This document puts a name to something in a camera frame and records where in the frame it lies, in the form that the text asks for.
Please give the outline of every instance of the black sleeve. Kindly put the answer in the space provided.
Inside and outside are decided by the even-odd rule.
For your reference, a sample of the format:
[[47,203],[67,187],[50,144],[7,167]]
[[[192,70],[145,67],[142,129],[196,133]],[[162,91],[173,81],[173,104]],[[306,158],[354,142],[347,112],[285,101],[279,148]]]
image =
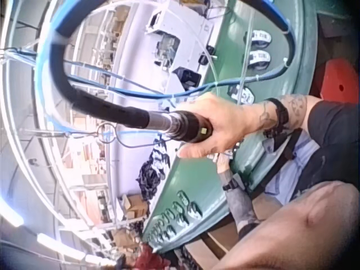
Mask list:
[[322,147],[359,142],[359,104],[320,101],[309,114],[308,130]]
[[259,223],[249,223],[243,226],[240,229],[240,232],[238,232],[238,240],[240,241],[241,239],[243,239],[249,232],[255,229],[258,225]]

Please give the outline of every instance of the green machine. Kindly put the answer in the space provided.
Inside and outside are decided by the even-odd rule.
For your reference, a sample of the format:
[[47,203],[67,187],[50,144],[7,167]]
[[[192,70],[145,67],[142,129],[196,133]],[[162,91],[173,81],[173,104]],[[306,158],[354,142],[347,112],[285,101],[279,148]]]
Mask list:
[[[255,102],[284,94],[307,94],[315,68],[318,33],[313,1],[274,0],[274,4],[291,22],[296,36],[295,58],[282,76],[245,85],[253,92]],[[272,36],[271,43],[265,49],[272,58],[267,70],[284,61],[289,49],[279,29],[241,1],[229,0],[228,9],[231,12],[224,16],[215,48],[217,60],[214,65],[219,80],[266,72],[248,70],[244,65],[250,52],[249,33],[253,30],[264,30]],[[208,73],[205,81],[214,81],[212,73]],[[219,87],[218,93],[230,99],[227,90],[227,87]],[[263,139],[261,133],[247,136],[231,163],[232,171],[239,172],[249,190],[261,182],[285,146],[274,154],[266,154],[262,148]],[[155,250],[165,252],[189,242],[228,213],[215,164],[207,158],[176,158],[164,189],[145,223],[143,240],[148,241]]]

